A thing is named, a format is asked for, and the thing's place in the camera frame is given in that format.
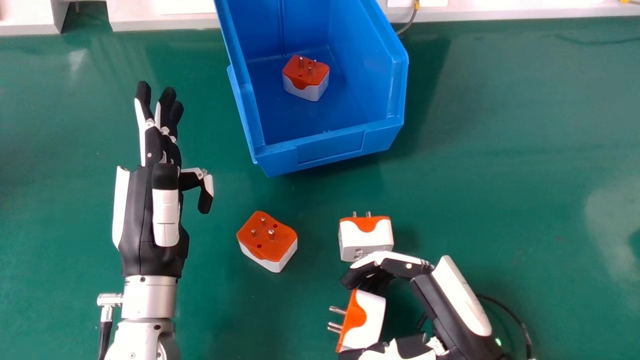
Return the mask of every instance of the green table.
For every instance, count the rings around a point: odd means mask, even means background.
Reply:
[[[640,19],[418,24],[403,36],[406,124],[391,150],[268,179],[219,31],[112,33],[99,5],[83,9],[62,36],[0,39],[3,359],[96,355],[96,295],[122,289],[113,185],[117,165],[138,164],[140,79],[177,89],[184,164],[216,179],[210,215],[197,192],[185,200],[184,359],[334,359],[327,307],[348,300],[337,222],[354,210],[391,216],[399,252],[450,254],[526,321],[539,359],[637,357]],[[281,274],[237,245],[256,209],[298,233]],[[408,288],[389,302],[385,337],[408,334]],[[517,326],[487,308],[524,358]]]

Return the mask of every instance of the blue storage box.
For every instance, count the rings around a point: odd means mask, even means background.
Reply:
[[[215,0],[253,162],[267,176],[387,150],[408,56],[376,0]],[[294,54],[330,66],[320,101],[287,93]]]

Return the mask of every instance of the robotic arm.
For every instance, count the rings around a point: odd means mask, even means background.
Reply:
[[[505,360],[489,319],[451,257],[437,266],[407,255],[381,251],[353,263],[340,280],[347,289],[383,295],[391,280],[404,279],[425,314],[434,336],[397,338],[389,344],[345,350],[340,360]]]
[[[122,294],[98,296],[102,307],[98,360],[180,359],[175,342],[178,279],[189,252],[189,234],[181,224],[182,192],[200,187],[198,210],[213,201],[213,177],[205,169],[182,168],[177,145],[184,107],[168,87],[151,112],[151,89],[141,81],[134,100],[140,136],[141,166],[116,171],[113,245],[122,258]],[[111,347],[113,308],[122,307]]]

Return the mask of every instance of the black cable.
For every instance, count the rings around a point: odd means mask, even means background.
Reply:
[[[404,33],[408,28],[411,27],[411,25],[413,24],[414,20],[415,20],[415,16],[418,14],[418,9],[420,8],[419,3],[415,4],[413,6],[413,14],[411,15],[411,19],[409,19],[409,22],[407,22],[400,30],[396,31],[396,35],[400,35],[401,33]]]
[[[520,330],[522,331],[522,336],[524,337],[524,343],[525,343],[525,346],[527,347],[527,359],[533,359],[533,356],[532,356],[533,343],[531,341],[531,337],[529,336],[529,331],[527,330],[527,326],[522,322],[522,320],[518,317],[518,315],[516,315],[510,308],[508,308],[507,305],[504,305],[503,303],[499,302],[498,300],[495,300],[492,297],[488,297],[482,294],[476,294],[476,297],[478,297],[479,299],[484,299],[484,300],[493,302],[494,304],[498,305],[503,310],[505,310],[507,314],[511,315],[511,317],[518,323],[518,325],[520,326]]]
[[[112,327],[113,322],[100,322],[100,345],[98,347],[98,360],[104,360],[104,357],[107,356]]]

